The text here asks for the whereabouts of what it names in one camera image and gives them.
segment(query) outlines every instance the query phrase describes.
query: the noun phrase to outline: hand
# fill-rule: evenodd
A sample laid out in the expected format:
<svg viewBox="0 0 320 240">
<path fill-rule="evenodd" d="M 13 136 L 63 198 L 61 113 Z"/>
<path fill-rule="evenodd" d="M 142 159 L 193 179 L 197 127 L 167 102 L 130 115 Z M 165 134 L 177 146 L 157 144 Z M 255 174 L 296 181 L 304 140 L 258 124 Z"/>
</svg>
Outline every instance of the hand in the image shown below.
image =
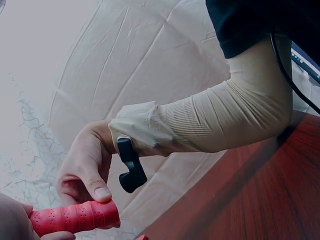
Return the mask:
<svg viewBox="0 0 320 240">
<path fill-rule="evenodd" d="M 0 239 L 74 240 L 71 232 L 61 231 L 39 237 L 29 219 L 33 206 L 0 193 Z"/>
<path fill-rule="evenodd" d="M 107 180 L 116 150 L 108 123 L 89 123 L 75 137 L 57 176 L 56 189 L 63 204 L 111 199 Z"/>
</svg>

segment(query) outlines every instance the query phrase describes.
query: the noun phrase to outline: black clip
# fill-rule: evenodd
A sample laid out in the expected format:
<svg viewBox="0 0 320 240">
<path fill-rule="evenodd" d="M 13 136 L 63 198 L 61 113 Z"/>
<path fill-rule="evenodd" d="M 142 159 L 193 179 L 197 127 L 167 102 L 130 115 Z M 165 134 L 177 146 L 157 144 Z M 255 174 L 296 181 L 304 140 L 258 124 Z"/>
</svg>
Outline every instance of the black clip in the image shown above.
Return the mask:
<svg viewBox="0 0 320 240">
<path fill-rule="evenodd" d="M 122 173 L 119 181 L 123 189 L 132 194 L 137 188 L 147 182 L 147 176 L 139 161 L 139 155 L 132 147 L 131 140 L 123 137 L 117 140 L 121 161 L 127 166 L 129 172 Z"/>
</svg>

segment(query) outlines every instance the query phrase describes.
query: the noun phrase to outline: wrist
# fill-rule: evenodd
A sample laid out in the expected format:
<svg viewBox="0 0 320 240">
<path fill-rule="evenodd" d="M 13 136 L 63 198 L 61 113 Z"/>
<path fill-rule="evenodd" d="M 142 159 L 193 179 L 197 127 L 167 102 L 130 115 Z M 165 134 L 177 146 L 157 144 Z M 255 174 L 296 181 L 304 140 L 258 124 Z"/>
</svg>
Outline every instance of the wrist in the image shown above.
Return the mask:
<svg viewBox="0 0 320 240">
<path fill-rule="evenodd" d="M 88 124 L 92 133 L 100 140 L 104 148 L 111 155 L 116 154 L 116 148 L 114 146 L 113 138 L 109 128 L 109 120 L 99 120 Z"/>
</svg>

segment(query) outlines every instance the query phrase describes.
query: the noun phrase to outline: red object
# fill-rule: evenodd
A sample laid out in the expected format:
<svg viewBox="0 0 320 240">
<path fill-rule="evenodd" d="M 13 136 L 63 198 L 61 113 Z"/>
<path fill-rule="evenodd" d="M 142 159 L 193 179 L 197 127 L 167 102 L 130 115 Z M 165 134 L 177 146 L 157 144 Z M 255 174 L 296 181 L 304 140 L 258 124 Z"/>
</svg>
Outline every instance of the red object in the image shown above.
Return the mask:
<svg viewBox="0 0 320 240">
<path fill-rule="evenodd" d="M 86 201 L 82 204 L 33 211 L 30 220 L 40 237 L 59 231 L 75 234 L 96 228 L 120 226 L 119 212 L 113 201 Z"/>
<path fill-rule="evenodd" d="M 146 237 L 146 235 L 141 235 L 136 240 L 148 240 L 148 238 Z"/>
</svg>

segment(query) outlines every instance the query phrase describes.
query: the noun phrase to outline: fingernail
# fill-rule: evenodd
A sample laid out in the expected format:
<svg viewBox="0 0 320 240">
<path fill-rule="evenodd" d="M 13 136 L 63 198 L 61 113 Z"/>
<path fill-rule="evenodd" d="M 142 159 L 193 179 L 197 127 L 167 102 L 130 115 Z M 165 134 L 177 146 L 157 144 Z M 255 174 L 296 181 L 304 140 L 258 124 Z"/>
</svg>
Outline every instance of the fingernail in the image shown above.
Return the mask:
<svg viewBox="0 0 320 240">
<path fill-rule="evenodd" d="M 100 187 L 94 191 L 94 194 L 98 199 L 102 200 L 109 197 L 110 192 L 107 189 Z"/>
</svg>

